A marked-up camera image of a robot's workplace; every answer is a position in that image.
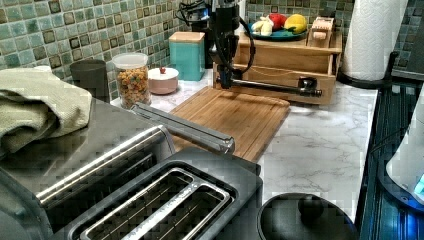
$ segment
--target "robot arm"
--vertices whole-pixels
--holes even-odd
[[[298,87],[264,84],[242,80],[242,75],[253,64],[255,46],[253,37],[250,35],[247,24],[240,18],[237,0],[200,0],[192,4],[187,10],[187,16],[181,12],[183,19],[188,25],[199,21],[207,22],[207,31],[211,34],[214,44],[209,49],[209,55],[217,64],[219,74],[217,82],[221,87],[228,89],[233,85],[280,91],[298,94],[307,97],[320,97],[321,90],[317,90],[317,81],[314,78],[303,77],[299,79]],[[233,66],[233,58],[237,51],[239,37],[235,30],[242,25],[250,38],[250,59],[245,69],[236,69]]]

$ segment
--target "pink bowl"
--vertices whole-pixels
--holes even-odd
[[[149,70],[149,91],[154,94],[168,94],[178,87],[178,71],[173,68],[165,68],[161,74],[159,68]]]

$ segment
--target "paper towel roll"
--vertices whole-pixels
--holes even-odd
[[[342,72],[374,81],[384,78],[408,0],[356,0]]]
[[[238,2],[239,5],[239,16],[245,20],[246,18],[246,0],[240,0]],[[235,30],[236,34],[244,32],[244,27],[240,24],[239,27]]]

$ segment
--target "apple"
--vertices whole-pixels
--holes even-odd
[[[281,30],[281,28],[284,26],[284,23],[286,22],[287,17],[283,14],[279,13],[271,13],[269,14],[269,19],[274,23],[274,26],[272,27],[273,31]]]

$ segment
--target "paper towel holder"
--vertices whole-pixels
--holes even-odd
[[[396,57],[399,56],[398,52],[391,52],[389,57],[389,62],[387,63],[387,69],[384,74],[383,79],[368,81],[356,79],[344,74],[341,69],[337,74],[337,81],[344,83],[346,85],[350,85],[352,87],[362,88],[362,89],[380,89],[380,88],[388,88],[392,86],[392,70],[395,64]]]

